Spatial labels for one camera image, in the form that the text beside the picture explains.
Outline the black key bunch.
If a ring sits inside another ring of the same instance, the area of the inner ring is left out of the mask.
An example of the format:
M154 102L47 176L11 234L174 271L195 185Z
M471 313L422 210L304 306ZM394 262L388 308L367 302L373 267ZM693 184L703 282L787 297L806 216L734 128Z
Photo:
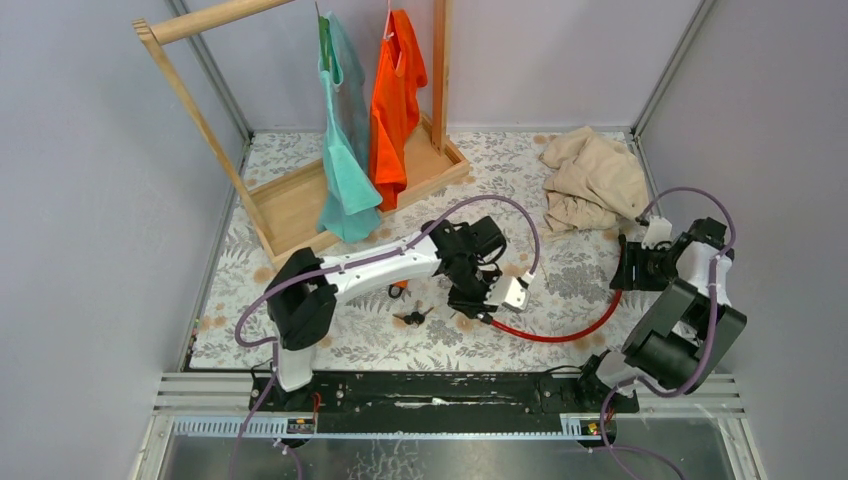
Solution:
M398 326L417 328L426 321L427 316L433 310L434 306L427 307L422 301L416 301L410 311L395 313L392 315L392 318Z

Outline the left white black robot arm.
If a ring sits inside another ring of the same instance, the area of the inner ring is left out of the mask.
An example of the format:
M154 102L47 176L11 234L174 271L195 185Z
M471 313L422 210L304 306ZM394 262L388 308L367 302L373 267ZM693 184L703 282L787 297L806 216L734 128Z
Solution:
M266 290L267 312L278 332L272 398L288 411L309 401L315 347L329 331L337 306L399 281L442 275L451 283L448 305L485 322L501 307L523 308L526 288L486 263L506 239L490 217L473 224L432 221L421 232L356 254L317 257L295 252Z

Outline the orange black padlock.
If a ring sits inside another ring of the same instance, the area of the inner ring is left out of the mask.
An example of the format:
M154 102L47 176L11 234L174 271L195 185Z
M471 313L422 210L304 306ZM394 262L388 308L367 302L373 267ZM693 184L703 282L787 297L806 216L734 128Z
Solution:
M407 281L393 283L387 288L387 294L392 299L399 299L407 290L407 287Z

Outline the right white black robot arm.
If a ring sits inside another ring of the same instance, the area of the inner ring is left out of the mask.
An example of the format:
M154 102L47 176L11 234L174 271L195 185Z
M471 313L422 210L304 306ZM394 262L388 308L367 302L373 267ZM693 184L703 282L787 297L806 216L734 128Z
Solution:
M694 392L739 337L747 317L732 307L725 280L735 252L727 230L707 217L677 237L659 216L647 220L642 240L620 235L611 287L658 297L618 351L593 355L573 386L575 402L597 412L644 383L661 397Z

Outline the red cable lock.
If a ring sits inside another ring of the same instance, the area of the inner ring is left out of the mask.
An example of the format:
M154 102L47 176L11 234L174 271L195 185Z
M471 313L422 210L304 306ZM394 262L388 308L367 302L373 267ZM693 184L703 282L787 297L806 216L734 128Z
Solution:
M539 333L528 329L518 328L517 326L504 323L497 319L488 319L485 321L485 324L511 337L534 343L573 343L581 341L584 338L588 338L605 327L617 313L623 299L624 292L621 289L613 290L605 308L600 311L599 315L595 319L585 318L582 319L580 323L577 321L572 321L570 323L566 322L559 331L550 333Z

